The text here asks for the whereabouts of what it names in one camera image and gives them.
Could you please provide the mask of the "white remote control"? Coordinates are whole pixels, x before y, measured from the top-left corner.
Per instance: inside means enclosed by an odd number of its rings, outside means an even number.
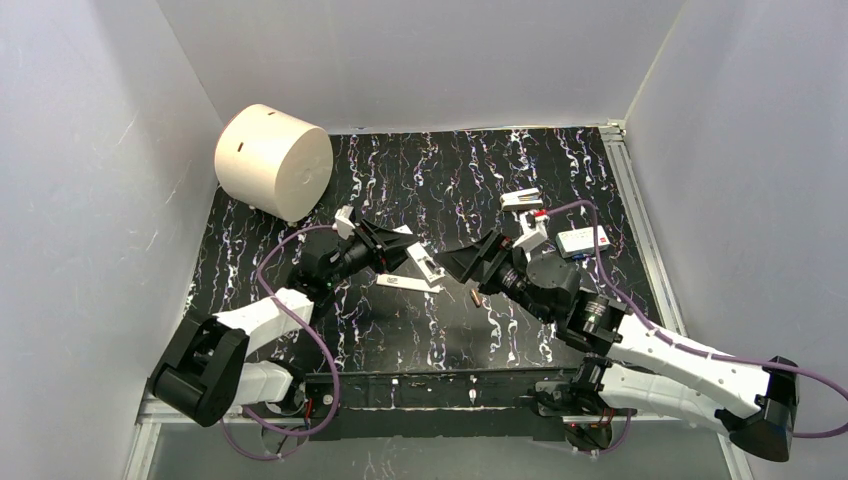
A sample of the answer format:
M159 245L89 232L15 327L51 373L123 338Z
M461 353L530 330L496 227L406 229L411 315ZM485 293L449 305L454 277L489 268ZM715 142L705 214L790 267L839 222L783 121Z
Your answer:
M444 288L441 285L429 285L426 280L391 274L379 274L376 284L388 288L424 292L431 294L441 293Z

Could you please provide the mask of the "white remote with black end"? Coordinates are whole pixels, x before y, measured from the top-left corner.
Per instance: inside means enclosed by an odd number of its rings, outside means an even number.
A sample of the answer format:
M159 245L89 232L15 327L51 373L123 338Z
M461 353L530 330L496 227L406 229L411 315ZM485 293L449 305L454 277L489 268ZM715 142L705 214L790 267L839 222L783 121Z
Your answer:
M406 253L429 286L438 286L444 281L444 269L435 262L420 241L408 246Z

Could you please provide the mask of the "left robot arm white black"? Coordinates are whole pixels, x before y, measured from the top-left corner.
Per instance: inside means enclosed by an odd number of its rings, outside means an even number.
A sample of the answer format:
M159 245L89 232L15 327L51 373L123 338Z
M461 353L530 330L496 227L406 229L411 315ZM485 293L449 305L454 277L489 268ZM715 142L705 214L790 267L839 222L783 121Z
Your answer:
M337 237L304 246L284 286L241 308L214 314L190 309L147 380L149 392L202 427L233 406L298 408L297 374L281 361L247 358L283 335L308 328L334 301L336 287L358 272L391 273L419 238L368 220L340 227Z

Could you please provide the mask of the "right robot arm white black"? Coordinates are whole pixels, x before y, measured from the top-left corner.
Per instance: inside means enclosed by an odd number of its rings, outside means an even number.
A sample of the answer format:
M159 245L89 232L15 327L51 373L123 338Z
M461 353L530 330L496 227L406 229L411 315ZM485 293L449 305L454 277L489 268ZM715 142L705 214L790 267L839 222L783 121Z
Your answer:
M775 356L748 364L642 323L633 309L583 288L569 261L557 254L528 258L496 230L434 260L458 282L476 282L482 294L505 295L584 353L565 394L671 416L723 434L761 459L788 461L799 404L796 363Z

